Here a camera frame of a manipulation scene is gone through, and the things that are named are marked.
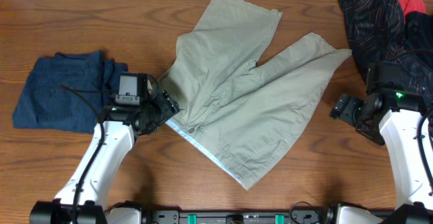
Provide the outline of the khaki green shorts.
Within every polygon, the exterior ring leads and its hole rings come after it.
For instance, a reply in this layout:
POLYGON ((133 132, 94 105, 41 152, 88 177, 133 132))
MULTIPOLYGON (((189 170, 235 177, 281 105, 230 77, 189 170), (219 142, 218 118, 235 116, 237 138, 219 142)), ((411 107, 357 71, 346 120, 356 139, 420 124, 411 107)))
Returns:
POLYGON ((179 36, 160 86, 178 103, 168 125, 250 189, 308 125, 349 49, 310 32, 259 64, 281 12, 243 0, 211 0, 179 36))

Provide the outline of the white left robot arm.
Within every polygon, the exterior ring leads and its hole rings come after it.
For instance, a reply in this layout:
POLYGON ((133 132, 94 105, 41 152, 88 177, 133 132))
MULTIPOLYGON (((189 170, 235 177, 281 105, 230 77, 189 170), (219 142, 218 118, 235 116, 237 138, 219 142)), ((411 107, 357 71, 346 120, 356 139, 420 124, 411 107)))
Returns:
POLYGON ((67 184, 50 201, 38 201, 30 222, 151 223, 152 214, 140 204, 125 201, 106 208, 116 173, 141 135, 149 135, 179 112, 167 91, 148 99, 117 95, 97 116, 91 143, 67 184))

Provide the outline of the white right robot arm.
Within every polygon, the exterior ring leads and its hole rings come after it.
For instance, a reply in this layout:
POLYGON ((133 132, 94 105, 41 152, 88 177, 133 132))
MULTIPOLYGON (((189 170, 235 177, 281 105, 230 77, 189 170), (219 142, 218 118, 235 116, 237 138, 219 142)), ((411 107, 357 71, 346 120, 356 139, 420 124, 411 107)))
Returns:
POLYGON ((340 202, 328 208, 326 223, 432 224, 432 110, 422 96, 378 89, 365 99, 342 94, 330 116, 386 147, 396 189, 392 212, 376 214, 340 202))

